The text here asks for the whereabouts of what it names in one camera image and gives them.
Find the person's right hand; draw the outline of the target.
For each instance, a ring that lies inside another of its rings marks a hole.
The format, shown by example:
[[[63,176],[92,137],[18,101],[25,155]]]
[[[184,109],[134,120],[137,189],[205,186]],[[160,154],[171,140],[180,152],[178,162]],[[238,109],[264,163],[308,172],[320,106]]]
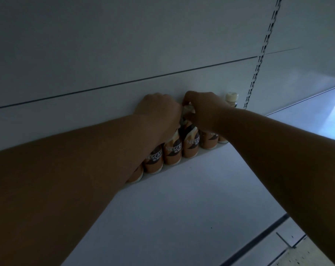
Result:
[[[187,91],[183,98],[183,117],[204,132],[228,137],[236,108],[212,92]]]

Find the person's left hand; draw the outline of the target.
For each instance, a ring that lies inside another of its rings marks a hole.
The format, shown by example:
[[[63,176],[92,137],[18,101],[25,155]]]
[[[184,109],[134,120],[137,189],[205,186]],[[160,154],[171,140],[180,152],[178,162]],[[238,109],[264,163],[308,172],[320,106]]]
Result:
[[[148,133],[157,144],[162,144],[179,128],[182,105],[167,94],[148,94],[138,103],[133,115],[141,117]]]

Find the orange coffee drink bottle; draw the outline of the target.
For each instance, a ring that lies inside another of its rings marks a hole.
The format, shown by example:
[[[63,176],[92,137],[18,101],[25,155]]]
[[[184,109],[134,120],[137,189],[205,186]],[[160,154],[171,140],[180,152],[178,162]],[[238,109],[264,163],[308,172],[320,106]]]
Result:
[[[183,139],[182,154],[185,158],[193,158],[198,154],[199,151],[200,133],[199,129],[184,117],[184,114],[188,112],[196,112],[191,104],[188,104],[183,108],[181,129],[181,137]]]

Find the person's left forearm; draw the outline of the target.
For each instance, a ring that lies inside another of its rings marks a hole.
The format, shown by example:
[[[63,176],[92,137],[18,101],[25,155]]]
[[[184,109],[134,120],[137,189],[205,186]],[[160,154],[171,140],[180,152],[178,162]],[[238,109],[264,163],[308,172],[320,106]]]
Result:
[[[173,129],[133,114],[0,151],[0,266],[60,266]]]

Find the person's right forearm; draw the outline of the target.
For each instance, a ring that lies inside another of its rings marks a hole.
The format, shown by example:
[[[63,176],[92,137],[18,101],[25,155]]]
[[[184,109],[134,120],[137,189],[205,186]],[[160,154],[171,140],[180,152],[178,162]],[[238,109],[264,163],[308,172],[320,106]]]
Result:
[[[216,130],[335,265],[335,140],[230,106]]]

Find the row of orange bottles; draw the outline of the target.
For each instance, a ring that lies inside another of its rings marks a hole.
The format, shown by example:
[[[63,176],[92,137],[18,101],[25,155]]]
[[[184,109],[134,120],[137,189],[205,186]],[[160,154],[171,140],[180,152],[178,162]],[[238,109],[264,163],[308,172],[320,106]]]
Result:
[[[182,118],[180,120],[180,126],[176,130],[173,137],[166,143],[157,146],[144,161],[137,167],[131,177],[126,181],[127,184],[132,184],[140,181],[144,174],[156,174],[159,173],[163,166],[174,166],[179,164],[183,157],[183,148],[181,137],[182,129]],[[227,144],[228,141],[216,133],[208,133],[201,131],[199,149],[211,150],[221,144]]]

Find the slotted metal shelf upright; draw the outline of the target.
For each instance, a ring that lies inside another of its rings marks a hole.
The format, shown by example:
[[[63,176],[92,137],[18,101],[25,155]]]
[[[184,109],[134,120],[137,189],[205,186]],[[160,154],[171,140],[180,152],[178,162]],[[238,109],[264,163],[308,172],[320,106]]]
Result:
[[[263,58],[264,58],[264,55],[265,55],[265,52],[266,52],[266,48],[268,46],[270,36],[272,34],[272,30],[274,28],[274,25],[275,25],[275,22],[276,22],[276,19],[277,19],[277,14],[278,14],[278,12],[281,8],[281,4],[282,4],[282,0],[276,0],[275,6],[273,8],[272,17],[271,17],[271,20],[269,22],[267,32],[266,32],[266,35],[265,35],[265,38],[264,38],[264,41],[263,41],[263,44],[262,44],[262,48],[261,48],[261,51],[258,55],[258,61],[257,61],[257,65],[255,67],[253,78],[251,80],[251,83],[250,83],[250,86],[249,86],[249,89],[248,89],[248,93],[247,93],[247,96],[246,96],[246,99],[245,99],[245,103],[244,103],[244,106],[243,106],[244,110],[246,110],[247,107],[248,107],[248,103],[250,101],[250,98],[251,98],[251,95],[252,95],[252,92],[253,92],[253,89],[254,89],[254,86],[255,86],[259,71],[260,71],[260,67],[263,63]]]

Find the white metal shelf board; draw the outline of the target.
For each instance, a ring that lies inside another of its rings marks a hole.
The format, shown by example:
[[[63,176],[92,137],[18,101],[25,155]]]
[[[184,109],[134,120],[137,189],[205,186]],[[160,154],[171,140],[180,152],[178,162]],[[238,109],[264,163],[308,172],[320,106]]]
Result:
[[[219,266],[285,214],[231,144],[126,186],[62,266]]]
[[[231,266],[334,266],[288,218]]]
[[[281,109],[268,117],[335,140],[335,88]]]

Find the black shelf edge strip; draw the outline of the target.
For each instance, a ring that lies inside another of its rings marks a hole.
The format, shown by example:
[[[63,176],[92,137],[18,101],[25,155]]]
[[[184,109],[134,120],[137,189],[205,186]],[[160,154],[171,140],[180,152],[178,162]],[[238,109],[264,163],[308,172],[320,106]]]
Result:
[[[272,223],[267,229],[265,229],[257,237],[251,240],[243,248],[238,250],[235,254],[233,254],[229,259],[223,262],[220,266],[232,266],[232,264],[234,264],[236,261],[242,258],[250,250],[252,250],[256,245],[258,245],[262,240],[264,240],[268,235],[270,235],[272,231],[274,231],[281,224],[283,224],[288,218],[289,218],[289,214],[284,214],[281,218],[279,218],[274,223]]]

